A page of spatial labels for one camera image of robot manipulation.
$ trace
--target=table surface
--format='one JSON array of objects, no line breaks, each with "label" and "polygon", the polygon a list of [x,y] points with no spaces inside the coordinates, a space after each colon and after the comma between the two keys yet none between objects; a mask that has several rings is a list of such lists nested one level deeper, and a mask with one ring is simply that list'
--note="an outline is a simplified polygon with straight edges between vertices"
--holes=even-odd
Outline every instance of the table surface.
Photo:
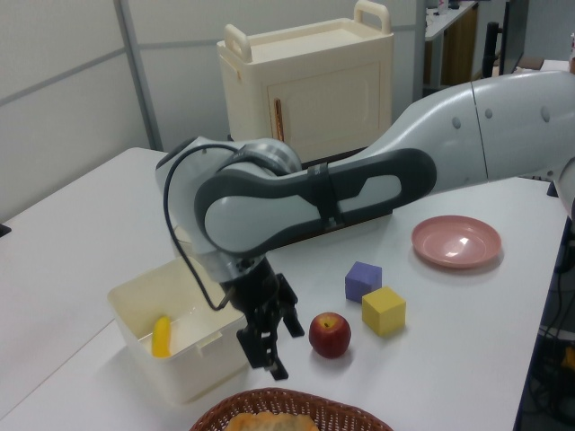
[{"label": "table surface", "polygon": [[[224,397],[267,386],[357,406],[396,431],[512,428],[565,222],[546,183],[512,179],[439,194],[271,251],[305,328],[323,311],[348,319],[348,353],[323,360],[282,329],[288,380],[246,369],[178,406],[134,367],[106,304],[114,286],[173,259],[154,180],[161,157],[128,150],[7,223],[0,430],[186,430]],[[421,261],[411,230],[446,214],[493,226],[500,258],[459,271]],[[383,267],[384,283],[407,301],[406,328],[391,338],[377,337],[345,299],[356,260]]]},{"label": "table surface", "polygon": [[425,29],[425,41],[429,42],[434,40],[437,36],[442,34],[443,30],[457,21],[465,12],[477,4],[476,1],[462,1],[459,2],[459,9],[449,9],[442,15],[434,15],[437,9],[427,10],[427,28]]}]

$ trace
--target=white plastic container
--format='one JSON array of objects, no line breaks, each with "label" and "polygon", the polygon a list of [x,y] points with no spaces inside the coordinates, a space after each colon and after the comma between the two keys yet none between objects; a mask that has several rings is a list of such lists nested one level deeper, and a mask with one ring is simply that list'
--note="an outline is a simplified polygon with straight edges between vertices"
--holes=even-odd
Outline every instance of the white plastic container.
[{"label": "white plastic container", "polygon": [[393,34],[381,4],[254,36],[227,25],[217,50],[234,140],[274,137],[309,162],[371,145],[391,126]]},{"label": "white plastic container", "polygon": [[[192,263],[219,303],[221,287]],[[182,258],[114,288],[108,301],[129,351],[169,401],[193,400],[247,364],[235,336],[245,318],[231,305],[213,312]],[[172,320],[172,356],[158,358],[151,354],[151,333],[164,315]]]}]

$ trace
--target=cabinet door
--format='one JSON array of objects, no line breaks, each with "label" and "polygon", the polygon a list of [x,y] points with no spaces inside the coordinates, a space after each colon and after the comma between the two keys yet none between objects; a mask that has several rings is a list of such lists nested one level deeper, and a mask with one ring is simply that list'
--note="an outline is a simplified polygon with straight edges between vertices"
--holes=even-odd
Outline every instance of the cabinet door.
[{"label": "cabinet door", "polygon": [[375,62],[269,86],[272,135],[281,139],[283,125],[283,141],[304,162],[371,144],[379,128],[379,79]]}]

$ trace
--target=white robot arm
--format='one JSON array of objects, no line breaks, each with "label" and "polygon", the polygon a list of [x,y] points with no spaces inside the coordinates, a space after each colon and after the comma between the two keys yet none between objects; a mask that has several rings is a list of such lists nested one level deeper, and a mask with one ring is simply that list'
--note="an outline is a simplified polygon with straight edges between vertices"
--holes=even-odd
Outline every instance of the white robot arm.
[{"label": "white robot arm", "polygon": [[252,366],[286,378],[275,329],[283,318],[292,336],[303,330],[296,297],[266,251],[428,194],[518,175],[552,179],[571,216],[574,141],[575,75],[507,75],[413,103],[376,142],[342,161],[302,171],[291,148],[273,139],[198,138],[168,154],[156,177],[166,215],[169,192],[194,259],[245,313],[238,338]]}]

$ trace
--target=cabinet handle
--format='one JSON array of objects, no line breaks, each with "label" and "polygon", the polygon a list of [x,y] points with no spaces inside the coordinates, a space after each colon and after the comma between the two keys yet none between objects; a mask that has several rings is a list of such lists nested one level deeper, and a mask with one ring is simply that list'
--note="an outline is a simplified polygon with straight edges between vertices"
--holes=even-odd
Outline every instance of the cabinet handle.
[{"label": "cabinet handle", "polygon": [[276,111],[276,130],[278,132],[278,141],[284,142],[284,120],[281,117],[281,100],[274,99],[273,105]]}]

